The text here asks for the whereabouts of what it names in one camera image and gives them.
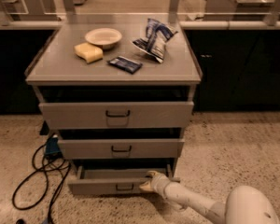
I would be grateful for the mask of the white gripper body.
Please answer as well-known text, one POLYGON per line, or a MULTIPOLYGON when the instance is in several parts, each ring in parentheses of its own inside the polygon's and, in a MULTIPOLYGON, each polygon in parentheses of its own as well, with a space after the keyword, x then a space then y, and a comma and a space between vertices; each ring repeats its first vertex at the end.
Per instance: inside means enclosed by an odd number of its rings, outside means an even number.
POLYGON ((156 174, 151 179, 151 188, 160 196, 165 197, 165 189, 171 183, 171 180, 164 174, 156 174))

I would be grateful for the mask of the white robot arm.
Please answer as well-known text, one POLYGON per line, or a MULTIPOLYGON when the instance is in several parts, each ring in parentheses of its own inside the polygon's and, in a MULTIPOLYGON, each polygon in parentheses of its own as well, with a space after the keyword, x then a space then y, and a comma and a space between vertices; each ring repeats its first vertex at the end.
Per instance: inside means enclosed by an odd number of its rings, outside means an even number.
POLYGON ((158 193, 175 210, 184 211, 189 207, 213 224, 280 224, 269 199, 253 187, 236 187, 222 203, 194 192, 157 171, 148 171, 147 175, 149 179, 139 185, 140 190, 158 193))

